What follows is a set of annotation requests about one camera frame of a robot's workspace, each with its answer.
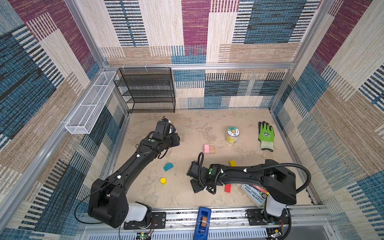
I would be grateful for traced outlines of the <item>pink wood block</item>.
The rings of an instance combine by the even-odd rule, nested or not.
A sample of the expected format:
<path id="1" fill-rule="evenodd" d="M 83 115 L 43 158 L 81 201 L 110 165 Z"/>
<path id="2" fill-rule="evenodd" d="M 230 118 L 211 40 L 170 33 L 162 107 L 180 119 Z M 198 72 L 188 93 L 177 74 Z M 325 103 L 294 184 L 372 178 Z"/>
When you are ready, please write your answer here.
<path id="1" fill-rule="evenodd" d="M 210 153 L 210 145 L 209 144 L 205 144 L 204 145 L 204 154 L 209 154 Z"/>

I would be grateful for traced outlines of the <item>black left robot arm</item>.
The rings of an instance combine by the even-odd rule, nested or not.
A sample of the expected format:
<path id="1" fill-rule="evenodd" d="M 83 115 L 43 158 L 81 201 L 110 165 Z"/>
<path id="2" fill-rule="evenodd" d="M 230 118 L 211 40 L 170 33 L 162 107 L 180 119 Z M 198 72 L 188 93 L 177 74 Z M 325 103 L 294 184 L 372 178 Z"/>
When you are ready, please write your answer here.
<path id="1" fill-rule="evenodd" d="M 180 137 L 171 122 L 164 118 L 156 129 L 141 140 L 135 153 L 112 175 L 97 179 L 91 187 L 88 215 L 110 227 L 127 221 L 130 207 L 126 194 L 142 170 L 162 151 L 180 145 Z"/>

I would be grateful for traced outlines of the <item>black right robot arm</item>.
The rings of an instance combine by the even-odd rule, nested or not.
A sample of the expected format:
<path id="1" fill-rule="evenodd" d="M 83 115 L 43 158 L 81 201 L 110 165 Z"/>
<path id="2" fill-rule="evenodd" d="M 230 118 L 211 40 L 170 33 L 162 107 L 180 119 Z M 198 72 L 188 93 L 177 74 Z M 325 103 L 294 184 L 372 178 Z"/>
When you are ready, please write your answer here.
<path id="1" fill-rule="evenodd" d="M 297 188 L 296 175 L 288 170 L 288 167 L 300 168 L 297 164 L 279 164 L 270 159 L 264 164 L 250 167 L 211 164 L 205 168 L 202 164 L 202 160 L 194 161 L 187 171 L 187 176 L 193 178 L 191 185 L 195 193 L 206 190 L 214 195 L 218 185 L 260 186 L 269 193 L 264 210 L 266 216 L 280 217 L 287 205 L 297 203 L 297 193 L 306 187 Z"/>

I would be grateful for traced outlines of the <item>teal wood block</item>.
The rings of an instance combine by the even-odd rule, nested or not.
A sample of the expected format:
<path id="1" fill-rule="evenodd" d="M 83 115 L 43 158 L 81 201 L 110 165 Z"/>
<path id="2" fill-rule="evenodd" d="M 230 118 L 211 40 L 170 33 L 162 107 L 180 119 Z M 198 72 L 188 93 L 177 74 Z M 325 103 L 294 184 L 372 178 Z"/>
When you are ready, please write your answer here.
<path id="1" fill-rule="evenodd" d="M 163 169 L 165 172 L 167 172 L 167 171 L 171 170 L 173 167 L 174 167 L 174 165 L 172 163 L 166 163 L 164 165 Z"/>

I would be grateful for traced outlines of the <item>red wood block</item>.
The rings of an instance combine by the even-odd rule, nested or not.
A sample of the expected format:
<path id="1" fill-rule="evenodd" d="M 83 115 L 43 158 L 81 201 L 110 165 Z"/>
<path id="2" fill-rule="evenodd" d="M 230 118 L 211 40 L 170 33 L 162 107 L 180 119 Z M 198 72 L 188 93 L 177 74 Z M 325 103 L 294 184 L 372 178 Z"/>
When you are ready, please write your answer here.
<path id="1" fill-rule="evenodd" d="M 231 192 L 231 188 L 232 188 L 231 184 L 225 185 L 225 192 L 226 193 L 230 193 Z"/>

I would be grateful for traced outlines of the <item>yellow rectangular wood block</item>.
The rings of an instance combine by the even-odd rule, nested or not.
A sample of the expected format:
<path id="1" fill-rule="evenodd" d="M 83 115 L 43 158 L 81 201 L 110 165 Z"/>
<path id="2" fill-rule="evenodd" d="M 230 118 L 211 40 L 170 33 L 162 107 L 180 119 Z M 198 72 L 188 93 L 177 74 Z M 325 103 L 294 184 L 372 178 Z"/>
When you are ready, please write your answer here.
<path id="1" fill-rule="evenodd" d="M 230 166 L 231 166 L 231 167 L 236 167 L 236 166 L 237 166 L 237 164 L 236 164 L 235 161 L 229 161 L 229 163 L 230 163 Z"/>

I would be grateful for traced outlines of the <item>yellow wood cylinder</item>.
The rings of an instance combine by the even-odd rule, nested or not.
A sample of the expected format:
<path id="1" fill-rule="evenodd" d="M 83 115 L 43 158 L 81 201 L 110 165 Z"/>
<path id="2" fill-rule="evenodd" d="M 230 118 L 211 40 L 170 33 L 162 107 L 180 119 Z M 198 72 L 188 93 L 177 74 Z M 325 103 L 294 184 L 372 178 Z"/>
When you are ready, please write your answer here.
<path id="1" fill-rule="evenodd" d="M 161 178 L 160 181 L 161 181 L 162 185 L 166 185 L 167 184 L 167 179 L 166 178 Z"/>

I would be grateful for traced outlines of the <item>sunflower seed can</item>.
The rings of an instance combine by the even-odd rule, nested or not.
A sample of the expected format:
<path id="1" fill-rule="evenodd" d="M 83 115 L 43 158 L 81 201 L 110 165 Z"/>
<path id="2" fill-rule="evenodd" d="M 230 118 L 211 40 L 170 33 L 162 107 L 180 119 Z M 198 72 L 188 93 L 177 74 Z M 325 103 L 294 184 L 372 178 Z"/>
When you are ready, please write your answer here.
<path id="1" fill-rule="evenodd" d="M 226 142 L 229 144 L 234 144 L 240 135 L 240 131 L 236 127 L 229 127 L 227 130 Z"/>

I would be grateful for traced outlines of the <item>green black work glove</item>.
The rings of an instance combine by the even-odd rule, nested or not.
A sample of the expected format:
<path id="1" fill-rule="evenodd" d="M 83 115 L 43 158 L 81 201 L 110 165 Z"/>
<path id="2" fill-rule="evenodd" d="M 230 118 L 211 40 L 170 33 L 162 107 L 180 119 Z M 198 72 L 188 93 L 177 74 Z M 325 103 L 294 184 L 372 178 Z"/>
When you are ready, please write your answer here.
<path id="1" fill-rule="evenodd" d="M 261 149 L 273 152 L 274 139 L 275 133 L 273 127 L 265 121 L 259 122 L 259 141 L 261 142 Z"/>

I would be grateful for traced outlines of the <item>blue tool on rail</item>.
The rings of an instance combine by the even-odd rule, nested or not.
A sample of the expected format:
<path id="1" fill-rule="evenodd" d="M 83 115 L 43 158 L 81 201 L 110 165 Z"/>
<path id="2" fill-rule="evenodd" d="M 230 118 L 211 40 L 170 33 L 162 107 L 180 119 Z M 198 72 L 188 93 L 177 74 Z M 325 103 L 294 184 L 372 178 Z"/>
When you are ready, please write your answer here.
<path id="1" fill-rule="evenodd" d="M 211 213 L 211 209 L 199 207 L 193 240 L 208 239 Z"/>

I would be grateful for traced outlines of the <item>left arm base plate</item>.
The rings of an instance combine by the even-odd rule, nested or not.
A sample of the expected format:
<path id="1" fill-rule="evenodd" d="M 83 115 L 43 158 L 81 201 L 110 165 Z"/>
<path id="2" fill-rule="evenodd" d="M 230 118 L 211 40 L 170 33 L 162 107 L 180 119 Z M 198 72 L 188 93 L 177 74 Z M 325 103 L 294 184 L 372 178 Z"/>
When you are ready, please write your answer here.
<path id="1" fill-rule="evenodd" d="M 124 230 L 150 230 L 152 228 L 164 229 L 166 227 L 166 212 L 151 212 L 142 221 L 130 221 L 124 223 Z"/>

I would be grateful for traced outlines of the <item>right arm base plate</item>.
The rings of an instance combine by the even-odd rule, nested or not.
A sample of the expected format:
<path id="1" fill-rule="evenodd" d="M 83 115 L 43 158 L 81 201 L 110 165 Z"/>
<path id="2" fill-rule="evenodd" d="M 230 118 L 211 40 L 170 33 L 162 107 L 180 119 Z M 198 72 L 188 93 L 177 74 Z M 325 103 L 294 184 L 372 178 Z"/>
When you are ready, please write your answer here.
<path id="1" fill-rule="evenodd" d="M 267 214 L 264 209 L 248 209 L 246 210 L 245 217 L 248 219 L 250 226 L 261 225 L 279 225 L 289 224 L 291 217 L 287 213 L 287 209 L 284 209 L 281 216 L 275 217 Z"/>

